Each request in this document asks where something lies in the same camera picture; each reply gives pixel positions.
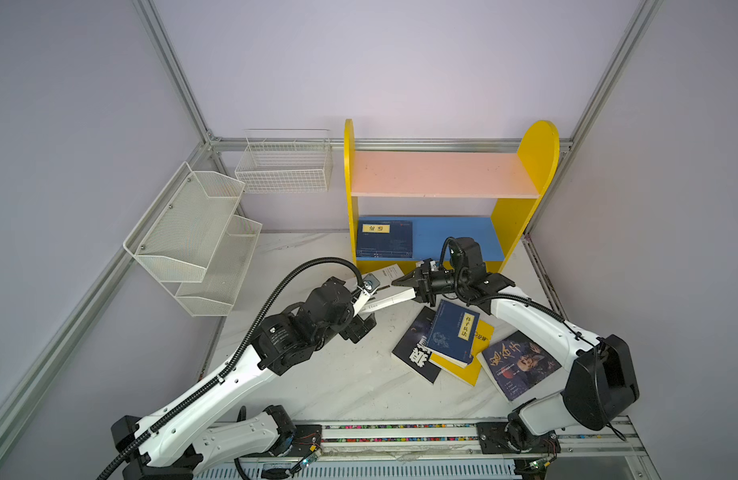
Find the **white book La Dame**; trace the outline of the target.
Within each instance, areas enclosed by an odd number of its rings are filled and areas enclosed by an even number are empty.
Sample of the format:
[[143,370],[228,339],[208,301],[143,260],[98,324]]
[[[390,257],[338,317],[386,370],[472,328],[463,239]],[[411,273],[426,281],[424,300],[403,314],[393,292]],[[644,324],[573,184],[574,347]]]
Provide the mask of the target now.
[[392,282],[404,276],[398,264],[393,264],[363,276],[374,286],[373,295],[360,311],[360,314],[373,313],[390,306],[413,301],[416,293],[413,287],[394,286]]

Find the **navy book yellow label Yijing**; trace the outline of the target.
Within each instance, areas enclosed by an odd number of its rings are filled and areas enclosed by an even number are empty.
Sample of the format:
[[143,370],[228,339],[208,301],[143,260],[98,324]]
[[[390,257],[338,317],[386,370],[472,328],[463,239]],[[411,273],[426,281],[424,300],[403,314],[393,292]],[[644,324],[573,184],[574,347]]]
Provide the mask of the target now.
[[360,220],[357,256],[406,259],[413,256],[414,224],[406,220]]

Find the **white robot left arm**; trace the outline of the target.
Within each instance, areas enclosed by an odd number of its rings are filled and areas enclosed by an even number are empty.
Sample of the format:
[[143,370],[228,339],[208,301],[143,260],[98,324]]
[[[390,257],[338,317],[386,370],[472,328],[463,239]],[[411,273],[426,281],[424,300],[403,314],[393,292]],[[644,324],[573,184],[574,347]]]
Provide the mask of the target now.
[[263,306],[233,355],[209,376],[156,413],[124,416],[112,427],[117,457],[100,473],[117,470],[126,479],[192,479],[236,458],[288,452],[296,428],[281,405],[219,427],[217,421],[258,387],[311,359],[331,339],[359,342],[375,327],[360,311],[379,286],[366,275],[354,287],[328,279],[303,302],[276,315],[269,310],[292,281],[287,276]]

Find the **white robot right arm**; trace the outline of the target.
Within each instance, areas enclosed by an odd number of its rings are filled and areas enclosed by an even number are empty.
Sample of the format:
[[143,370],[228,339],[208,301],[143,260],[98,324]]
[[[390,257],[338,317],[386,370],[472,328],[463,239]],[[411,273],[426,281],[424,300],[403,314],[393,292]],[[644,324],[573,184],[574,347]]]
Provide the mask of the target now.
[[480,308],[527,335],[567,371],[561,391],[510,413],[504,444],[515,452],[531,450],[557,429],[609,428],[640,397],[631,351],[622,338],[582,329],[532,300],[508,277],[488,271],[480,245],[470,237],[447,238],[439,259],[419,262],[393,283],[412,289],[419,303],[432,305],[439,296],[454,295]]

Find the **navy book Sunzi yellow label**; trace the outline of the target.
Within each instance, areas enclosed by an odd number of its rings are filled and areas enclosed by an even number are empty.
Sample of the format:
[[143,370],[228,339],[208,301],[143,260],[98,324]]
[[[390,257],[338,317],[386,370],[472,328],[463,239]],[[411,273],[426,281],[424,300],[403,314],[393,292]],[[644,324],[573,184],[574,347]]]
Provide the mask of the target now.
[[472,348],[480,314],[451,301],[438,306],[426,346],[429,350],[459,366],[473,361]]

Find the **black book white lettering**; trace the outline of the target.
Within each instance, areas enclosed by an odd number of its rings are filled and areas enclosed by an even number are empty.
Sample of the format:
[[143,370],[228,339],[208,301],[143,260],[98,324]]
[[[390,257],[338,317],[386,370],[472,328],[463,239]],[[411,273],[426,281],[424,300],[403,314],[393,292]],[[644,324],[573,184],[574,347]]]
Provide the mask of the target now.
[[435,312],[430,307],[423,307],[392,350],[397,360],[431,384],[436,382],[441,372],[441,368],[430,360],[432,351],[426,346],[434,316]]

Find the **dark purple illustrated book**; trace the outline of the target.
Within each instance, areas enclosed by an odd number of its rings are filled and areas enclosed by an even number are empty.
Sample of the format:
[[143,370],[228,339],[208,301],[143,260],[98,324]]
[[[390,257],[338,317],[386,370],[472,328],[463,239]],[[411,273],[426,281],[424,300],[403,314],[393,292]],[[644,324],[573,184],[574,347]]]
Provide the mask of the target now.
[[509,401],[516,402],[562,367],[527,335],[516,331],[477,354],[487,378]]

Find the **yellow shelf unit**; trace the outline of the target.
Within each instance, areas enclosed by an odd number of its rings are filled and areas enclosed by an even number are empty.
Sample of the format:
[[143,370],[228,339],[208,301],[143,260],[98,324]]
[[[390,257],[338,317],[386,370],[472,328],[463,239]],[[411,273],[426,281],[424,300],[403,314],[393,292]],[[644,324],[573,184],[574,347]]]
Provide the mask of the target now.
[[[344,127],[344,171],[352,259],[368,273],[393,264],[410,272],[421,260],[438,257],[445,238],[471,237],[481,246],[491,272],[502,272],[547,193],[560,163],[561,142],[550,121],[534,123],[514,153],[364,151],[357,147],[352,120]],[[487,215],[419,215],[414,224],[413,256],[406,259],[358,257],[360,220],[391,220],[362,215],[362,198],[486,199]]]

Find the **white mesh two-tier rack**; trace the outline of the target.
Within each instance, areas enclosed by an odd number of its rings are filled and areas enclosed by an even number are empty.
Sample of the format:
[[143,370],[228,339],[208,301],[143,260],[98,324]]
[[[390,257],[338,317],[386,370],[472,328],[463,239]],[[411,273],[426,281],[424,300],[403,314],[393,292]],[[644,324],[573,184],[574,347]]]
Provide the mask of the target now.
[[184,163],[123,242],[193,317],[235,307],[262,224],[239,214],[244,183]]

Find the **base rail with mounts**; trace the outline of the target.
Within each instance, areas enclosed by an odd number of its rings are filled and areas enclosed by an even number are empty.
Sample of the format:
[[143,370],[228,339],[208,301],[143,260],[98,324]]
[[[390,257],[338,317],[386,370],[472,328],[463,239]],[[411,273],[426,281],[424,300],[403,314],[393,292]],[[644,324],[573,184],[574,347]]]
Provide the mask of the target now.
[[556,429],[526,451],[510,449],[502,418],[302,421],[281,457],[251,454],[202,473],[204,479],[656,479],[627,417],[600,432]]

